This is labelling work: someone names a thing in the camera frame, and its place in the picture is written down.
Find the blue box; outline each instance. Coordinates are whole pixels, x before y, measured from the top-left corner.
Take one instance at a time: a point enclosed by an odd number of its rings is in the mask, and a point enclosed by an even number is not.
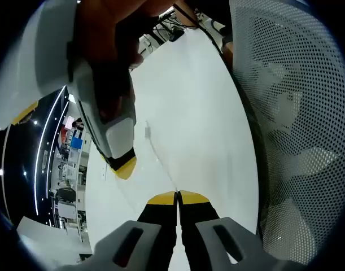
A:
[[[82,148],[83,140],[73,137],[71,141],[72,148]]]

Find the finger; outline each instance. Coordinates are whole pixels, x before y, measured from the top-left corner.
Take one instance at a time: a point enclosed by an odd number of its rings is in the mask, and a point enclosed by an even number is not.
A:
[[[133,84],[132,84],[132,78],[130,76],[130,80],[131,80],[131,88],[130,88],[130,93],[129,93],[129,97],[130,99],[133,101],[133,103],[136,101],[136,96],[134,95],[134,88],[133,88]]]
[[[124,41],[117,41],[120,46],[117,46],[119,51],[119,59],[127,66],[131,66],[132,64],[138,64],[143,61],[141,60],[141,55],[138,53],[139,48],[139,39],[137,38],[130,38],[129,40]]]
[[[117,59],[113,18],[99,0],[84,0],[78,5],[75,40],[89,62]]]
[[[121,114],[122,97],[109,99],[106,105],[99,109],[99,114],[104,120],[113,120]]]
[[[176,0],[147,0],[138,11],[150,17],[159,16],[175,2]]]
[[[138,10],[146,0],[101,0],[115,23],[127,18]]]
[[[139,65],[143,62],[143,56],[141,54],[137,54],[134,61],[129,66],[130,69],[136,69]]]

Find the white mesh panel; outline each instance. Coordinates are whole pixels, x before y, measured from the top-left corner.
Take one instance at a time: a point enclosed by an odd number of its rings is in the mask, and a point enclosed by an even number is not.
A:
[[[233,0],[230,7],[233,73],[267,152],[264,248],[307,263],[345,204],[345,63],[324,25],[301,6]]]

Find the white floor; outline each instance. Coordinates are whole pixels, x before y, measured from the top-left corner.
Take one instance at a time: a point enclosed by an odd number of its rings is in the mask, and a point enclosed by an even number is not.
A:
[[[222,47],[222,36],[211,27],[211,19],[205,15],[201,15],[200,19],[202,20],[201,24],[203,27],[206,28],[207,32],[210,33],[210,35],[212,36],[212,38],[215,40],[216,44],[218,45],[218,47],[221,49]],[[169,23],[165,23],[165,26],[168,28],[172,28],[172,24]],[[214,22],[214,26],[217,30],[219,30],[220,28],[223,27],[222,24],[218,23],[218,22]],[[165,30],[163,30],[164,28],[161,25],[158,25],[157,28],[159,29],[159,31],[154,31],[154,33],[161,37],[163,36],[163,38],[165,40],[168,40],[168,34],[166,34]],[[142,54],[143,58],[146,59],[150,54],[152,54],[160,45],[156,42],[156,40],[151,37],[149,34],[143,35],[140,39],[139,39],[139,49],[138,52],[140,54]]]
[[[145,59],[132,79],[133,174],[118,179],[94,145],[90,150],[86,215],[92,250],[123,222],[136,220],[150,198],[176,189],[208,197],[220,217],[229,216],[254,233],[254,146],[239,95],[210,40],[188,29]],[[174,251],[171,270],[188,270],[179,238]]]

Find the laboratory room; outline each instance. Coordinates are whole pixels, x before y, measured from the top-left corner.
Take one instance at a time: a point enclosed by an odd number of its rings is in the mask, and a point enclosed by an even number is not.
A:
[[[310,2],[16,1],[1,255],[62,271],[343,263],[345,47]]]

